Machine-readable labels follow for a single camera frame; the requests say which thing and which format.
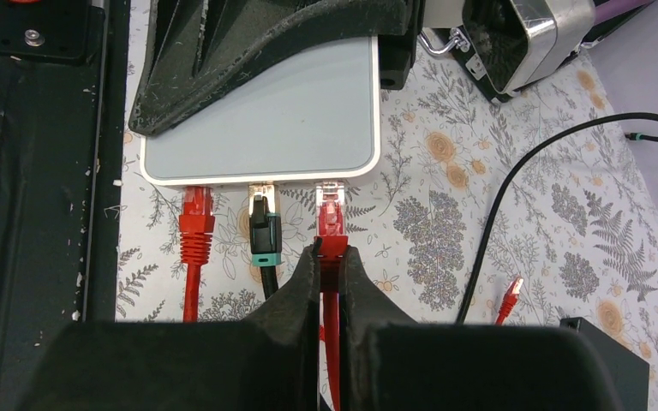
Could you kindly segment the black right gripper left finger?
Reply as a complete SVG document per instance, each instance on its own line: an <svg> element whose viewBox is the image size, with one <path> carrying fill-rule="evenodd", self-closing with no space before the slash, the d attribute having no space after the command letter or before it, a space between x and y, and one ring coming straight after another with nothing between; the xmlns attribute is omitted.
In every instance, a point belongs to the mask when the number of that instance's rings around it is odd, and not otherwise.
<svg viewBox="0 0 658 411"><path fill-rule="evenodd" d="M240 320L89 322L46 350L20 410L317 410L320 267Z"/></svg>

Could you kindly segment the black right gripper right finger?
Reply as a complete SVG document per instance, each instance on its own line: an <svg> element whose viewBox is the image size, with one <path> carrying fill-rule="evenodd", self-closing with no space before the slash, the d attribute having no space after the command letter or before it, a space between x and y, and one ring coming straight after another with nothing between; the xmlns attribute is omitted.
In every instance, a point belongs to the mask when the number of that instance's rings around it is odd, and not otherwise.
<svg viewBox="0 0 658 411"><path fill-rule="evenodd" d="M561 327L414 320L349 247L338 274L343 410L620 410L592 345Z"/></svg>

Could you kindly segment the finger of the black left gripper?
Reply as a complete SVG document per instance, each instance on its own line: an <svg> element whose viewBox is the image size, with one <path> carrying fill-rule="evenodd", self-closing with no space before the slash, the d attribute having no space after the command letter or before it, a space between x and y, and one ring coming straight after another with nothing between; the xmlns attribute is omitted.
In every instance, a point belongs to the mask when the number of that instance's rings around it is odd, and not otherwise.
<svg viewBox="0 0 658 411"><path fill-rule="evenodd" d="M380 35L378 37L380 87L401 90L416 60L416 36Z"/></svg>
<svg viewBox="0 0 658 411"><path fill-rule="evenodd" d="M152 1L129 128L156 136L306 49L416 37L421 1Z"/></svg>

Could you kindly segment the white router box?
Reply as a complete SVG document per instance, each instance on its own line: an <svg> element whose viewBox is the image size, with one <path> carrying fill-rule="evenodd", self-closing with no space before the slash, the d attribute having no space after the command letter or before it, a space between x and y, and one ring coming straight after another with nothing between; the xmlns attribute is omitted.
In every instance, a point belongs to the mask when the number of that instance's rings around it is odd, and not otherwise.
<svg viewBox="0 0 658 411"><path fill-rule="evenodd" d="M323 44L288 58L155 137L141 174L159 186L318 182L380 159L378 41Z"/></svg>

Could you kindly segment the black network switch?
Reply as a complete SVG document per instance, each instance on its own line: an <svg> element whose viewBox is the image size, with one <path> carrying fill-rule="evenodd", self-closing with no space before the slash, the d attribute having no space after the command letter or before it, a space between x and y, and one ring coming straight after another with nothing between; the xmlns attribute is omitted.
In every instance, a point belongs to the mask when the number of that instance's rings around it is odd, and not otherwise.
<svg viewBox="0 0 658 411"><path fill-rule="evenodd" d="M648 409L649 363L646 360L584 318L561 319L559 325L574 330L596 350L624 410Z"/></svg>

